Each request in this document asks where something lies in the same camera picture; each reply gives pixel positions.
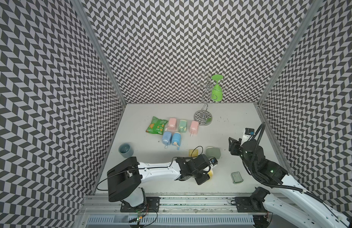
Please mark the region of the clear yellow tray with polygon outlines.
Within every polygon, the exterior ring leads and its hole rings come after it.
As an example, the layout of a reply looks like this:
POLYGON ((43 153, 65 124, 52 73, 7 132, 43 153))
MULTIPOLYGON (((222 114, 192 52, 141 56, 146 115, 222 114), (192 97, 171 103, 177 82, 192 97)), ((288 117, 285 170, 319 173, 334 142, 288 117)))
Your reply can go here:
POLYGON ((199 155, 198 149, 189 150, 189 154, 188 154, 189 157, 197 157, 198 155, 199 155))

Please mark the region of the sage green pencil sharpener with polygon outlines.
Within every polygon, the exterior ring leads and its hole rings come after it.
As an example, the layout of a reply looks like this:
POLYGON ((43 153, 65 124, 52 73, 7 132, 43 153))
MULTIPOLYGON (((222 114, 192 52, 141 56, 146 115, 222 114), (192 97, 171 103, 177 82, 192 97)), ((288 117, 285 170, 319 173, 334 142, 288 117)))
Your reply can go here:
POLYGON ((205 154, 208 157, 208 159, 216 158, 217 160, 219 160, 221 157, 220 148, 216 148, 216 147, 208 147, 205 151, 205 154))

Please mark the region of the clear dark green tray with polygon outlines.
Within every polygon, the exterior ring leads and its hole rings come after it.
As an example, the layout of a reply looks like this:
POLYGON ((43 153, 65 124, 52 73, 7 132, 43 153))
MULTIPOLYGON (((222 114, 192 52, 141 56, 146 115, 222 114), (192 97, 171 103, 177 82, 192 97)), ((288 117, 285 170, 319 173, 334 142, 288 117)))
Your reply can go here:
POLYGON ((243 182, 243 178, 240 172, 231 173, 231 178, 232 178, 233 184, 239 184, 243 182))

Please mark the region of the blue pencil sharpener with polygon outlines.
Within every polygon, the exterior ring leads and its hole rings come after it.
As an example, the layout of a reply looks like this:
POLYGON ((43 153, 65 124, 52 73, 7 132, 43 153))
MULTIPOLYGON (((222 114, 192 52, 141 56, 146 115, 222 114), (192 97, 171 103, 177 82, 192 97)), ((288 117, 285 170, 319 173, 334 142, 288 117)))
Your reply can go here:
POLYGON ((172 133, 165 131, 162 136, 162 143, 165 146, 165 149, 168 148, 169 145, 171 145, 172 142, 172 133))
POLYGON ((181 133, 175 132, 173 134, 171 144, 173 146, 176 146, 178 150, 180 149, 180 146, 181 146, 181 133))

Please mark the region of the mint green pencil sharpener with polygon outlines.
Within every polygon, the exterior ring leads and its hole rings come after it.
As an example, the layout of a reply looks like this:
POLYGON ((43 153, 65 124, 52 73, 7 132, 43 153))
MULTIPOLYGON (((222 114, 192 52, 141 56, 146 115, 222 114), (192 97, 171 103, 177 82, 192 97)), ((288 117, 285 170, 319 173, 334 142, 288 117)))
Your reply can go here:
POLYGON ((186 133, 187 132, 187 120, 180 120, 179 121, 178 131, 180 133, 186 133))

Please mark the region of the yellow pencil sharpener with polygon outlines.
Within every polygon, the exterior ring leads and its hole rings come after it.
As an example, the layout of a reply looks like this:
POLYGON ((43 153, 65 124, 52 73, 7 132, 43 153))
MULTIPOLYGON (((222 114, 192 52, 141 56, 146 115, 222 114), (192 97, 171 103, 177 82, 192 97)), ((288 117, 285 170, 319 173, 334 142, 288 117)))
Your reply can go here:
POLYGON ((210 170, 210 171, 208 172, 208 175, 209 175, 209 178, 211 179, 211 178, 213 177, 213 175, 214 175, 213 170, 210 170))

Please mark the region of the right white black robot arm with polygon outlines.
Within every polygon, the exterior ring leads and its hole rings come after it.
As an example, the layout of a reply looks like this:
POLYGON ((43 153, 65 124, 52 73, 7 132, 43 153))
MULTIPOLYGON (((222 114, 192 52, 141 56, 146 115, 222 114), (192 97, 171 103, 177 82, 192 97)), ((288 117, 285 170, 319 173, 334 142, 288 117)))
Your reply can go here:
POLYGON ((255 139, 228 139, 229 152, 262 186, 251 195, 254 208, 265 209, 299 228, 352 228, 352 217, 336 211, 303 187, 286 169, 266 159, 255 139))

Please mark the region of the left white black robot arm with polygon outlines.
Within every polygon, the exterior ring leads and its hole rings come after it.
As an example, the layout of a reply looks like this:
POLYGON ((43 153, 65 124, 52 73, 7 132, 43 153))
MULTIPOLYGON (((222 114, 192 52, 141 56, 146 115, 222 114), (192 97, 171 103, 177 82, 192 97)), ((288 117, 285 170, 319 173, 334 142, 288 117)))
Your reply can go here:
POLYGON ((195 179, 197 185, 210 180, 210 172, 218 165, 218 160, 201 154, 196 157, 177 157, 168 163, 138 162, 129 157, 107 172, 107 192, 109 202, 127 203, 132 208, 146 205, 145 191, 139 186, 148 181, 171 179, 186 181, 195 179))

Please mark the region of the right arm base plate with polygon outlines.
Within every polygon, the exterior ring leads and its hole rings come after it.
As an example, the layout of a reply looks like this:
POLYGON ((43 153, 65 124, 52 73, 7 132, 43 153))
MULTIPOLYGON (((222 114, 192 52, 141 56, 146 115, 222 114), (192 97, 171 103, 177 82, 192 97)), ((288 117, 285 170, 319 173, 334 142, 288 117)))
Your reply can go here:
POLYGON ((238 212, 267 213, 264 199, 254 197, 235 197, 234 202, 238 212))

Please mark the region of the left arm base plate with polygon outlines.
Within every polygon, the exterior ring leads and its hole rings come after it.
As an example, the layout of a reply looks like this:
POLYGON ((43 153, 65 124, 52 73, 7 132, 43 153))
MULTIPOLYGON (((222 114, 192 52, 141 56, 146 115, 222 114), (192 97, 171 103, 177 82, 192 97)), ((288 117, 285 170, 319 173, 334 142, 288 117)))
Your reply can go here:
POLYGON ((138 211, 153 211, 159 212, 160 197, 146 197, 144 202, 136 207, 132 207, 129 203, 123 201, 121 205, 121 212, 138 212, 138 211))

